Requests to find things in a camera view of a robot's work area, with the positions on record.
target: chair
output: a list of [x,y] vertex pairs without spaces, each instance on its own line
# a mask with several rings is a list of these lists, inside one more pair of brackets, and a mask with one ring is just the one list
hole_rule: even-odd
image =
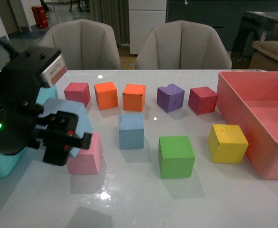
[[189,21],[152,28],[136,58],[136,69],[231,69],[215,29]]
[[54,25],[38,44],[61,50],[69,70],[120,69],[111,26],[79,19]]
[[256,52],[252,56],[249,69],[278,71],[278,41],[254,41]]

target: pink container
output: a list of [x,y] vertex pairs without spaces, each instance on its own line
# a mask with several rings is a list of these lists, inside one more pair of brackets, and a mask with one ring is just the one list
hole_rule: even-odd
[[278,180],[278,72],[220,72],[217,106],[246,136],[257,174]]

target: pink cube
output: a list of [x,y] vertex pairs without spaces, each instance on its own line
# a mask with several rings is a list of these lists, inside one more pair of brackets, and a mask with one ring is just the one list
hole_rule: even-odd
[[66,100],[82,102],[85,107],[91,99],[88,83],[71,82],[64,90],[64,95]]
[[218,94],[209,87],[193,88],[190,91],[188,106],[197,114],[212,113],[215,111]]
[[102,159],[100,135],[93,133],[88,150],[80,149],[75,158],[69,157],[67,168],[70,174],[98,174]]

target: chair backrest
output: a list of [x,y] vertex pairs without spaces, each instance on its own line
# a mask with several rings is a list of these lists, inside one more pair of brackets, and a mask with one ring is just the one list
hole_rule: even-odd
[[136,69],[231,69],[232,61],[215,29],[189,21],[152,28]]
[[61,50],[70,70],[120,69],[120,56],[111,26],[79,19],[54,25],[40,46]]

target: cube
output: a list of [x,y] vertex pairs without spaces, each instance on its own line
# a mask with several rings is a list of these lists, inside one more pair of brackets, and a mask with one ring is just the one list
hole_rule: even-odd
[[88,150],[80,149],[75,158],[69,157],[67,168],[70,174],[98,174],[102,159],[99,133],[93,133]]
[[[85,106],[81,102],[49,98],[44,102],[43,107],[44,112],[39,117],[45,117],[51,113],[56,114],[57,111],[76,114],[78,116],[78,124],[75,133],[80,138],[83,137],[84,132],[91,133],[93,131]],[[69,156],[76,157],[78,152],[79,148],[74,147],[69,152]]]
[[71,82],[64,90],[66,100],[82,102],[86,107],[91,100],[88,83]]
[[167,113],[182,108],[185,91],[169,84],[167,87],[159,87],[157,90],[157,104]]
[[99,110],[118,107],[118,93],[113,82],[95,84],[94,88]]
[[212,113],[215,111],[218,94],[209,87],[193,88],[190,91],[188,106],[197,114]]
[[122,98],[124,110],[142,112],[145,104],[145,85],[127,84]]
[[208,140],[213,162],[240,163],[248,141],[238,125],[213,124]]
[[162,179],[190,177],[195,154],[188,136],[160,136],[158,159]]
[[[50,88],[40,88],[36,103],[42,105],[50,97],[58,98],[56,85]],[[22,158],[26,151],[27,147],[21,150],[16,155],[7,156],[4,154],[0,154],[0,178],[6,177],[10,174],[10,172],[17,165],[18,161]]]
[[143,114],[120,114],[119,146],[121,150],[144,148]]

